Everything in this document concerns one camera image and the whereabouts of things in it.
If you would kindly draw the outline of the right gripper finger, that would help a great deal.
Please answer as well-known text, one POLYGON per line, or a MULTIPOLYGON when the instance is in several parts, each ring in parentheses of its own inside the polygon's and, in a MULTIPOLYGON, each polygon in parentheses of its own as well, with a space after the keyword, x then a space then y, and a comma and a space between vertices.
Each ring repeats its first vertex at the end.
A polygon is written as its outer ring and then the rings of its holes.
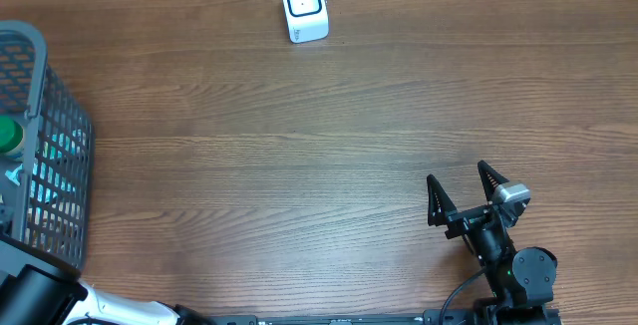
POLYGON ((427 176, 428 225, 440 226, 448 217, 457 213, 457 208, 433 174, 427 176))
POLYGON ((494 170, 486 161, 478 162, 478 174, 487 201, 503 203, 504 186, 509 180, 494 170))

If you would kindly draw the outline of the teal snack packet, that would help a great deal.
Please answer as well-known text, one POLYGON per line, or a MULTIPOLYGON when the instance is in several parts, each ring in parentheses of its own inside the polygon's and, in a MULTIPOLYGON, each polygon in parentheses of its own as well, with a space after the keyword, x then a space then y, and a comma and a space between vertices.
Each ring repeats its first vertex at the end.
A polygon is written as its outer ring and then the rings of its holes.
POLYGON ((80 170, 88 160, 82 150, 86 143, 87 136, 80 130, 73 130, 70 136, 53 134, 44 141, 43 149, 36 151, 34 158, 29 197, 79 217, 78 201, 86 194, 80 182, 88 178, 88 172, 80 170))

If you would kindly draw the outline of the green lid jar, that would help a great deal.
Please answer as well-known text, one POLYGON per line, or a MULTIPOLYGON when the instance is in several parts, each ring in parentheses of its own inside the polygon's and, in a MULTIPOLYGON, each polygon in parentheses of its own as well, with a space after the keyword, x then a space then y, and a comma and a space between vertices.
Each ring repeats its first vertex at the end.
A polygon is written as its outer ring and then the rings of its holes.
POLYGON ((1 116, 1 155, 11 161, 21 162, 24 157, 25 130, 9 116, 1 116))

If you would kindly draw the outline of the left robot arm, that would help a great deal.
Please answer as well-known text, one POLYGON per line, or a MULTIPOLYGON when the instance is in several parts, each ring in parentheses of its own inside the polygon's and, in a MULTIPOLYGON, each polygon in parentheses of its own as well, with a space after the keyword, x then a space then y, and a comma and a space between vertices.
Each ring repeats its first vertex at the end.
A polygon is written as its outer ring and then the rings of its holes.
POLYGON ((139 302, 99 291, 74 266, 1 237, 1 322, 40 324, 210 324, 182 306, 139 302))

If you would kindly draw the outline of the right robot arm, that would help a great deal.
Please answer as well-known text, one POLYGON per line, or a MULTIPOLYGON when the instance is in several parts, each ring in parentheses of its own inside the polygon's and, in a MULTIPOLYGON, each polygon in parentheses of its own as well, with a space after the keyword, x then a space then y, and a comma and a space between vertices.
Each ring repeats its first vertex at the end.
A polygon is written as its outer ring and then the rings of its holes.
POLYGON ((546 304, 554 298, 557 258, 543 247, 515 248, 508 230, 531 201, 531 191, 487 162, 478 162, 486 203, 460 211, 437 178, 427 177, 428 225, 444 226, 448 239, 461 238, 478 260, 479 271, 459 285, 439 310, 426 310, 426 324, 559 324, 559 311, 546 304), (491 297, 470 309, 451 310, 454 299, 484 277, 491 297))

